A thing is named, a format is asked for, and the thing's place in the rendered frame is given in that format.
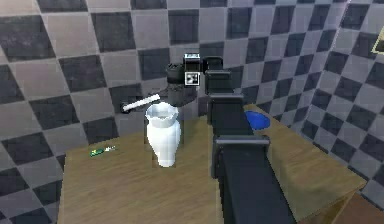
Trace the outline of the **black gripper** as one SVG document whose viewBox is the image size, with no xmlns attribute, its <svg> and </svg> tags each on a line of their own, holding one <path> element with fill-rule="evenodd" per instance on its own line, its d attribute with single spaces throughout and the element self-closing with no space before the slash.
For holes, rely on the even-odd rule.
<svg viewBox="0 0 384 224">
<path fill-rule="evenodd" d="M 147 106 L 160 99 L 174 107 L 182 107 L 197 98 L 195 86 L 186 86 L 183 64 L 169 64 L 166 68 L 167 86 L 158 94 L 140 98 L 133 102 L 122 102 L 120 111 L 124 114 L 144 110 Z"/>
</svg>

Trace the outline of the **white ribbed vase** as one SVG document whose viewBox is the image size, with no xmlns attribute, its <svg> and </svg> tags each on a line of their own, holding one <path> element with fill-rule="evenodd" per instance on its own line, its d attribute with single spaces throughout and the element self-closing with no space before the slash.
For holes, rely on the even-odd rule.
<svg viewBox="0 0 384 224">
<path fill-rule="evenodd" d="M 171 167 L 175 163 L 181 137 L 178 115 L 178 109 L 166 102 L 151 105 L 145 113 L 148 143 L 161 167 Z"/>
</svg>

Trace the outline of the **green and white small object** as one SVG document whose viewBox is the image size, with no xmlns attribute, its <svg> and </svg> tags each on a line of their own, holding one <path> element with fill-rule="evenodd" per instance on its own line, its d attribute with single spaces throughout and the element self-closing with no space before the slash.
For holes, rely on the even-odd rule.
<svg viewBox="0 0 384 224">
<path fill-rule="evenodd" d="M 101 155 L 101 154 L 103 154 L 105 152 L 114 151 L 116 149 L 117 149 L 116 146 L 108 146 L 108 147 L 105 147 L 105 148 L 94 149 L 94 150 L 90 151 L 89 156 L 90 157 L 95 157 L 95 156 Z"/>
</svg>

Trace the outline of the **wooden table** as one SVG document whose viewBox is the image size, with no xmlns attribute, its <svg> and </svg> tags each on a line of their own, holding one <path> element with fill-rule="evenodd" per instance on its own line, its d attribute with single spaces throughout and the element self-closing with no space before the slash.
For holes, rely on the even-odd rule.
<svg viewBox="0 0 384 224">
<path fill-rule="evenodd" d="M 366 183 L 278 121 L 254 133 L 270 138 L 267 158 L 296 224 L 333 224 Z M 170 168 L 157 165 L 143 133 L 95 157 L 69 151 L 57 224 L 224 224 L 207 116 L 185 122 L 183 137 Z"/>
</svg>

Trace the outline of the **blue dish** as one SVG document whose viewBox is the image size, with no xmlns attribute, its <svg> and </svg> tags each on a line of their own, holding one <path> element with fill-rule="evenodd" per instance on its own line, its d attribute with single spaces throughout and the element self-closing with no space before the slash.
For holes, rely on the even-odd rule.
<svg viewBox="0 0 384 224">
<path fill-rule="evenodd" d="M 254 130 L 263 130 L 270 126 L 270 119 L 262 113 L 255 111 L 246 111 L 246 118 Z"/>
</svg>

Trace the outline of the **framed wall picture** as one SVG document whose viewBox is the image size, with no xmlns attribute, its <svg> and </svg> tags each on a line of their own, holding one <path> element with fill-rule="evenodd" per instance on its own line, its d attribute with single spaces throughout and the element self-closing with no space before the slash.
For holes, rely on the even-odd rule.
<svg viewBox="0 0 384 224">
<path fill-rule="evenodd" d="M 378 38 L 371 50 L 372 53 L 384 55 L 384 27 L 380 31 Z"/>
</svg>

